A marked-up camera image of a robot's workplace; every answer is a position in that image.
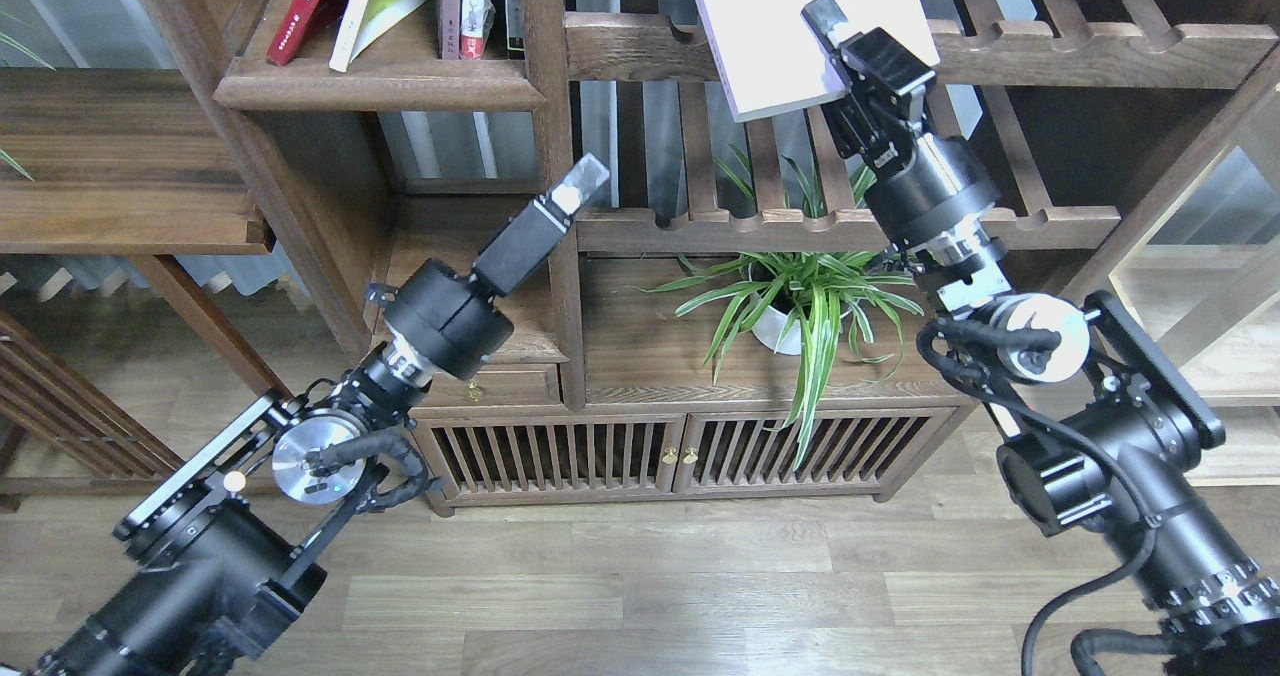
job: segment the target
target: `silver metal disc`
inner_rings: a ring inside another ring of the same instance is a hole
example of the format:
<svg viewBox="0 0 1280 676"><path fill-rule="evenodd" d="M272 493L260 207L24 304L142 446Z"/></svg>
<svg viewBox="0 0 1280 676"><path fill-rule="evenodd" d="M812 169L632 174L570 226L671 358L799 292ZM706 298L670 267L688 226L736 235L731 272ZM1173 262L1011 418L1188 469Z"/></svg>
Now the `silver metal disc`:
<svg viewBox="0 0 1280 676"><path fill-rule="evenodd" d="M275 484L293 501L325 504L344 498L365 472L364 460L343 466L337 474L319 479L307 470L306 456L312 451L349 442L364 434L355 417L344 414L316 412L280 435L271 453Z"/></svg>

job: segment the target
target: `black cable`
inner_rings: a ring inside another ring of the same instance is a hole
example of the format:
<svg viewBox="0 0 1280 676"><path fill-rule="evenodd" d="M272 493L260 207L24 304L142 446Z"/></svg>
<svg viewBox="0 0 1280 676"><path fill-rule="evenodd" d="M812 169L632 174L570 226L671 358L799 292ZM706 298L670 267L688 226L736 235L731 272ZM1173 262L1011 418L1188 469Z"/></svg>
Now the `black cable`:
<svg viewBox="0 0 1280 676"><path fill-rule="evenodd" d="M1164 636L1142 636L1120 629L1085 629L1071 639L1071 662L1080 676L1106 676L1093 658L1100 653L1171 656L1172 649Z"/></svg>
<svg viewBox="0 0 1280 676"><path fill-rule="evenodd" d="M945 357L942 356L942 353L938 353L937 351L933 350L932 344L933 334L942 333L942 329L938 329L936 325L937 321L938 320L933 320L932 323L929 323L925 330L920 334L920 338L916 339L916 347L920 351L920 356L924 357L924 360L928 361L931 365L933 365L933 362L938 360L950 361L952 364L959 365L959 361L956 361L955 358ZM964 365L960 366L964 370L973 370L973 367L969 366ZM1111 458L1111 455L1108 455L1097 444L1087 439L1083 434L1080 434L1075 429L1071 429L1069 425L1061 424L1060 421L1056 421L1052 417L1044 416L1042 414L1030 410L1024 403L1019 403L1010 398L998 397L997 394L978 388L978 385L969 385L963 383L961 380L948 374L948 371L955 373L956 371L955 367L941 369L941 371L942 371L942 378L960 393L964 393L968 397L975 398L986 403L1000 406L1001 408L1005 408L1012 414L1016 414L1018 416L1024 417L1024 420L1027 421L1033 421L1034 424L1041 426L1041 429L1043 429L1046 435L1048 435L1050 438L1070 444L1073 448L1083 452L1085 456L1092 457L1093 461L1097 462L1098 467L1102 469L1103 474L1114 478L1125 490L1125 493L1129 494L1129 498L1133 499L1134 508L1137 508L1138 511L1139 522L1146 529L1142 538L1142 545L1119 568L1111 571L1110 574L1100 576L1092 581L1088 581L1087 584L1082 584L1079 586L1075 586L1074 589L1070 589L1060 594L1057 598L1046 603L1039 609L1039 612L1036 613L1036 617L1032 618L1032 622L1029 622L1029 625L1027 626L1027 634L1023 638L1023 649L1021 649L1023 676L1032 676L1033 662L1036 656L1036 639L1039 636L1039 631L1043 629L1048 618L1055 612L1057 612L1057 609L1062 608L1068 603L1071 603L1073 600L1092 594L1097 590L1105 589L1106 586L1123 581L1124 579L1128 579L1129 576L1137 574L1138 570L1147 563L1147 559L1156 549L1155 529L1160 525L1160 519L1158 516L1156 516L1156 512L1152 511L1151 504L1147 503L1147 499L1146 497L1142 495L1142 492L1138 490L1138 484L1134 483L1133 478L1130 478L1128 472L1120 469L1120 465L1115 462L1115 458Z"/></svg>

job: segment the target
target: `wooden floor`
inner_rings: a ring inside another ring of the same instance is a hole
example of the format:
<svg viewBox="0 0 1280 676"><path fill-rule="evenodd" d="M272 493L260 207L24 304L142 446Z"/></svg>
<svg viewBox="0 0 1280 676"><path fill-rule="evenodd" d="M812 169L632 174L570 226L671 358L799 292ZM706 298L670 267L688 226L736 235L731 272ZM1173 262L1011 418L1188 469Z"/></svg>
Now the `wooden floor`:
<svg viewBox="0 0 1280 676"><path fill-rule="evenodd" d="M129 358L132 380L111 376L123 347L74 341L82 332L59 321L70 310L45 309L40 328L50 339L67 334L59 347L81 352L78 367L186 451L251 394L220 365L174 356L166 339L182 338L180 328L163 309L145 310L161 325L134 338L152 337L156 353ZM292 328L298 341L316 328L310 319ZM288 339L262 348L294 388L334 375L333 353ZM152 385L133 393L128 383ZM329 583L306 616L236 672L1011 675L1036 609L1115 561L1083 531L1043 539L1009 502L995 446L979 414L887 504L508 507L440 520L410 503L360 517L321 558ZM1244 548L1280 574L1280 488L1203 493ZM0 661L29 666L133 574L109 533L136 501L31 497L0 516ZM294 540L323 513L283 498L253 507ZM1128 584L1073 604L1043 635L1038 673L1074 673L1066 644L1092 625L1152 631L1155 620ZM1112 676L1160 672L1152 658L1103 664Z"/></svg>

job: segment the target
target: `cabinet door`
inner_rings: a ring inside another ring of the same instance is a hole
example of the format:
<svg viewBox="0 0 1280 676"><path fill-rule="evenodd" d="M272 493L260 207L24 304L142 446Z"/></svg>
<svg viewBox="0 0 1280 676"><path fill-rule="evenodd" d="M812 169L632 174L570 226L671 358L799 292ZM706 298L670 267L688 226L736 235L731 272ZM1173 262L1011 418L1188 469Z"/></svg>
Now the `cabinet door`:
<svg viewBox="0 0 1280 676"><path fill-rule="evenodd" d="M685 416L457 417L417 442L451 506L572 503L671 493Z"/></svg>
<svg viewBox="0 0 1280 676"><path fill-rule="evenodd" d="M792 469L786 414L696 414L680 447L678 494L881 494L914 469L913 456L946 438L952 407L819 411L809 451Z"/></svg>

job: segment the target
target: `book spine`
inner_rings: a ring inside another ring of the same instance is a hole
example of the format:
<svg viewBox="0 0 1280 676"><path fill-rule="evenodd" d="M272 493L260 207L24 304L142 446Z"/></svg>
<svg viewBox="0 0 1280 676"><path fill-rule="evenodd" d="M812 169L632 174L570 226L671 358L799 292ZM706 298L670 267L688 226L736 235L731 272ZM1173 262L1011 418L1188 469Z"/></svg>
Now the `book spine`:
<svg viewBox="0 0 1280 676"><path fill-rule="evenodd" d="M365 20L366 9L369 9L369 0L347 1L347 12L342 15L342 26L338 28L338 40L333 44L333 58L329 58L330 69L346 73L347 67L351 67L353 52L356 52L356 38L360 35L360 26Z"/></svg>
<svg viewBox="0 0 1280 676"><path fill-rule="evenodd" d="M458 38L462 58L484 56L485 26L490 9L489 0L462 0L462 37Z"/></svg>
<svg viewBox="0 0 1280 676"><path fill-rule="evenodd" d="M440 0L440 58L460 58L462 0Z"/></svg>
<svg viewBox="0 0 1280 676"><path fill-rule="evenodd" d="M283 67L293 60L298 47L302 47L302 38L306 36L311 19L315 17L320 0L293 0L289 10L285 12L280 28L275 32L275 41L266 51L266 58L276 67Z"/></svg>
<svg viewBox="0 0 1280 676"><path fill-rule="evenodd" d="M520 0L503 0L507 6L507 51L525 50L525 17Z"/></svg>

